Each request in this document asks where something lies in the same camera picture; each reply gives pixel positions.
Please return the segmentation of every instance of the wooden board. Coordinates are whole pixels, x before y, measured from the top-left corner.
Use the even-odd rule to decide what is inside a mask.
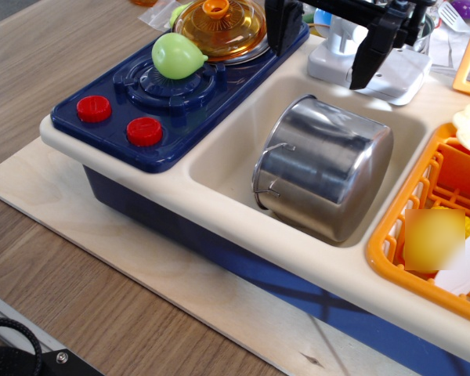
[[[0,164],[0,199],[287,374],[414,374],[99,203],[40,139]]]

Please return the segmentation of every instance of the wooden table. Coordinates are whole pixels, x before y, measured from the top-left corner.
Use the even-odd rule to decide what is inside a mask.
[[[0,23],[0,163],[55,104],[158,36],[144,11],[41,0]],[[1,201],[0,298],[104,374],[281,374]]]

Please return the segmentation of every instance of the robotic claw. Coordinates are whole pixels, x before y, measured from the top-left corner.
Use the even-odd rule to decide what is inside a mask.
[[[368,29],[352,66],[350,89],[364,89],[392,48],[413,45],[418,39],[426,9],[436,0],[393,0],[382,8],[363,0],[304,0]],[[279,56],[296,39],[302,24],[298,0],[265,0],[268,43]]]

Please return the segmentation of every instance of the orange basket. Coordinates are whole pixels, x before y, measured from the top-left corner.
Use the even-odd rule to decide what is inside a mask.
[[[470,217],[470,151],[455,136],[452,124],[434,133],[369,240],[367,260],[387,280],[470,320],[470,293],[453,295],[434,285],[435,275],[406,271],[402,257],[406,209],[444,206]]]

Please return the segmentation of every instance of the red button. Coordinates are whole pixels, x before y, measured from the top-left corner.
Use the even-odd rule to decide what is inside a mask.
[[[86,96],[77,103],[77,115],[86,123],[98,123],[111,115],[110,101],[104,96]]]
[[[162,124],[151,117],[138,117],[127,125],[127,138],[136,146],[152,146],[162,135]]]

